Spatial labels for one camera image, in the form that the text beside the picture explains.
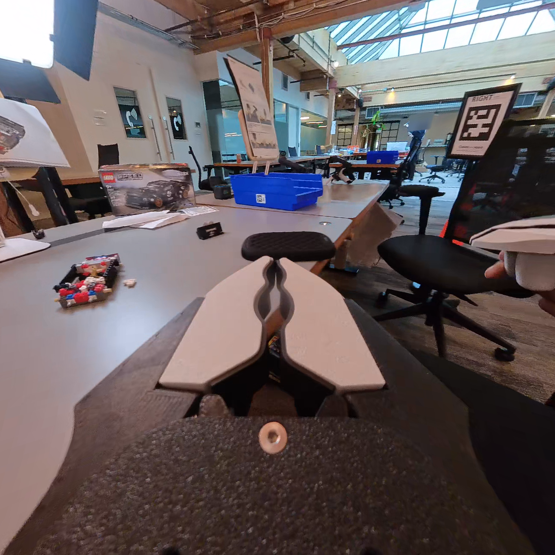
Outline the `black red mesh office chair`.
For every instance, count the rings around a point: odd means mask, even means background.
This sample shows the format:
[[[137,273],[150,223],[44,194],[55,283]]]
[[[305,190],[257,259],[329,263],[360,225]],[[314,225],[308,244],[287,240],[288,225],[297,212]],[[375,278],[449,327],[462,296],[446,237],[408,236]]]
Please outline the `black red mesh office chair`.
[[[378,322],[424,316],[432,327],[440,357],[446,357],[443,321],[449,321],[495,343],[495,357],[514,360],[516,348],[459,312],[450,296],[473,304],[469,295],[498,293],[528,298],[529,288],[513,277],[488,279],[490,254],[470,247],[471,238],[488,228],[513,221],[554,215],[554,118],[505,120],[486,154],[471,166],[448,218],[444,237],[419,233],[387,239],[379,256],[395,272],[419,284],[413,293],[388,288],[378,295],[383,308],[390,296],[411,306],[377,315]]]

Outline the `person's right hand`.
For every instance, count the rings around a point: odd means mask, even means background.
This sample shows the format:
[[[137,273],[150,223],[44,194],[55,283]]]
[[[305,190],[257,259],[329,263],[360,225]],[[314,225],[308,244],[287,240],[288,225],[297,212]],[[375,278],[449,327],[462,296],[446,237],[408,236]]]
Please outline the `person's right hand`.
[[[498,255],[498,261],[496,261],[484,272],[484,276],[487,279],[500,279],[504,276],[507,276],[504,268],[505,254],[506,253],[504,251],[501,251]],[[539,296],[539,308],[554,317],[554,289],[550,291],[533,290],[533,292]]]

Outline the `white book stand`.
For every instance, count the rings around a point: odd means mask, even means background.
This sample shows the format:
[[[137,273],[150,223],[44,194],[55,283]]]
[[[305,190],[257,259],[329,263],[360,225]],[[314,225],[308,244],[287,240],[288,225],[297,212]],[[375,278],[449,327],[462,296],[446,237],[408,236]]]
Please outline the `white book stand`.
[[[31,177],[34,168],[6,168],[1,166],[1,262],[13,260],[49,249],[42,239],[23,238],[34,226],[20,202],[13,186],[20,177]]]

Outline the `poster on wooden easel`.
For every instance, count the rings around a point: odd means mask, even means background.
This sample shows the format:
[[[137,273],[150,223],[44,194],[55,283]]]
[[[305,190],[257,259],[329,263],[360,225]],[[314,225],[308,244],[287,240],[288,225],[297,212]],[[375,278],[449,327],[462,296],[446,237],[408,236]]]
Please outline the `poster on wooden easel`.
[[[278,162],[280,150],[261,74],[233,57],[226,57],[224,62],[240,101],[239,120],[253,172],[263,168],[268,175],[271,165]]]

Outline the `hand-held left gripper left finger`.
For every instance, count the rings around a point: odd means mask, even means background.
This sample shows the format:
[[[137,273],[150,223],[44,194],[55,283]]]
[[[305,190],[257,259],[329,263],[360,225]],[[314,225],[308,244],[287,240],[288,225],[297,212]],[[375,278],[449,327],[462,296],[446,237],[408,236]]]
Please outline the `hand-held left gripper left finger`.
[[[265,318],[274,260],[262,256],[215,285],[202,299],[160,376],[167,390],[221,396],[233,412],[249,412],[268,371]]]

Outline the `partly built lego car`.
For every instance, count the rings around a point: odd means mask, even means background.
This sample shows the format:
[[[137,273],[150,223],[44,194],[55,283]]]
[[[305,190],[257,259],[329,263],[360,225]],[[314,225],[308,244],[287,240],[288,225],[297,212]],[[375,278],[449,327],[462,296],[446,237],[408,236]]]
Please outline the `partly built lego car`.
[[[107,300],[113,293],[119,275],[121,258],[118,253],[90,256],[73,264],[65,277],[53,287],[61,308],[87,306]]]

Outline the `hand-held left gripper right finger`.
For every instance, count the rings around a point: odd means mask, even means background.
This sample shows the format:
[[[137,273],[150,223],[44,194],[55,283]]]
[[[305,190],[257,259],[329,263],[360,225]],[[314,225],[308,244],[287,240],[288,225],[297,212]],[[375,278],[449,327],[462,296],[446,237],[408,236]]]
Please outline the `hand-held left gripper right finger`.
[[[346,300],[295,262],[278,261],[280,384],[298,415],[316,415],[330,396],[383,390],[382,375]]]

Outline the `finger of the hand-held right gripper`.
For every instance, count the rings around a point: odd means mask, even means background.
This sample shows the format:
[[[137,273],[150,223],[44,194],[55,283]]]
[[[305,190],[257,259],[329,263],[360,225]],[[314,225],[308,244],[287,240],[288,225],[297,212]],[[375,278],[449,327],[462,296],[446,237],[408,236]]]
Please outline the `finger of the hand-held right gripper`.
[[[472,246],[527,254],[554,254],[554,216],[511,221],[470,238]]]
[[[507,251],[505,271],[518,285],[530,291],[554,290],[554,254]]]

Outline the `lego set box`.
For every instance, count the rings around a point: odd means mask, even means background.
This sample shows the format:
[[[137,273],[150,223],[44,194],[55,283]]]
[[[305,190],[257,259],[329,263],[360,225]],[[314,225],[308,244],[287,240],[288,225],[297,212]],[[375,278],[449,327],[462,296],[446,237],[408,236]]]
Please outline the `lego set box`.
[[[98,175],[116,217],[196,205],[191,169],[184,163],[104,165]]]

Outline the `open instruction booklet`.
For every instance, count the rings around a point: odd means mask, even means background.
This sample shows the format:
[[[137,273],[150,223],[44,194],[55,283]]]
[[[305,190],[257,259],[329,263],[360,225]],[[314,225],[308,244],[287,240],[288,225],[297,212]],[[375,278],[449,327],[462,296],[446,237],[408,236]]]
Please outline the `open instruction booklet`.
[[[1,166],[69,168],[70,164],[36,107],[1,98]]]

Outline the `white paper bags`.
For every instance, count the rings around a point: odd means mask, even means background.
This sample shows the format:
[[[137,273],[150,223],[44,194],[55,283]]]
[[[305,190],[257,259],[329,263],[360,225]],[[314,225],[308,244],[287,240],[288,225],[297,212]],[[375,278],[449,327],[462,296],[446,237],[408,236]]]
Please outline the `white paper bags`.
[[[102,224],[104,230],[115,230],[124,227],[143,228],[143,229],[158,229],[163,226],[184,221],[189,217],[183,212],[143,212],[140,214],[129,215],[125,217],[118,217],[113,220],[105,221]]]

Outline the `blue bin with white label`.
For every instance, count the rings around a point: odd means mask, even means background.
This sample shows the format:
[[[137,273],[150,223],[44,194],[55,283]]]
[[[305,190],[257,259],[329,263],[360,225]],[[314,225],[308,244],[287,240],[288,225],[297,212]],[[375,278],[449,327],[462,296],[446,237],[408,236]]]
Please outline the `blue bin with white label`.
[[[232,175],[230,184],[239,205],[288,212],[315,205],[323,195],[323,177],[313,173]]]

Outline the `printed marker sign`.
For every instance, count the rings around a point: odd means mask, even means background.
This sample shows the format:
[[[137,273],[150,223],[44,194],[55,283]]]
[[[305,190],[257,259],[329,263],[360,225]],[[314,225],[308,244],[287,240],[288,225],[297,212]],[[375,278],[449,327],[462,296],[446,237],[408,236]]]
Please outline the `printed marker sign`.
[[[446,158],[477,161],[484,157],[501,124],[510,115],[521,86],[521,83],[512,83],[467,92]]]

